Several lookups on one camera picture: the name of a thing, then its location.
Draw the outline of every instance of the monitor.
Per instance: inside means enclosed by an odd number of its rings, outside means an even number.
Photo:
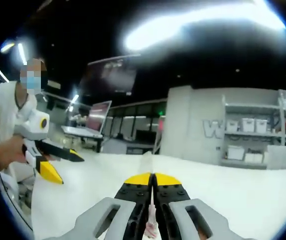
[[[82,95],[132,95],[137,55],[117,56],[88,63],[80,81]]]
[[[101,134],[111,104],[112,101],[105,101],[94,104],[89,111],[85,126]]]

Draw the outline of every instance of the hand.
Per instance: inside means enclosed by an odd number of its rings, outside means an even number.
[[[7,168],[12,162],[26,163],[22,151],[23,144],[23,138],[18,135],[0,143],[0,171]]]

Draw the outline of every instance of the white table surface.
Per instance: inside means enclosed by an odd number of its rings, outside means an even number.
[[[114,197],[127,178],[148,171],[176,177],[191,199],[222,214],[243,238],[270,240],[286,224],[286,170],[231,168],[161,155],[79,153],[85,162],[53,162],[64,185],[37,176],[32,195],[35,240],[68,232],[80,214],[104,197]]]
[[[73,126],[61,126],[61,128],[63,129],[63,132],[65,134],[70,134],[70,135],[75,135],[75,136],[79,136],[79,137],[85,137],[85,138],[102,138],[103,135],[102,134],[94,134],[92,132],[90,132],[89,130],[87,130],[85,127],[73,127]]]

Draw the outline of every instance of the person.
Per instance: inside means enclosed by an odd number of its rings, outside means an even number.
[[[27,120],[25,106],[37,107],[35,95],[41,92],[41,75],[45,72],[44,61],[33,58],[21,68],[19,81],[0,84],[0,171],[12,162],[26,163],[23,138],[14,135],[14,127]]]

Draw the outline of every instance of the letter logo on wall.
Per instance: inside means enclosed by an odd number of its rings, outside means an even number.
[[[224,136],[222,120],[203,120],[203,129],[207,138],[222,139]]]

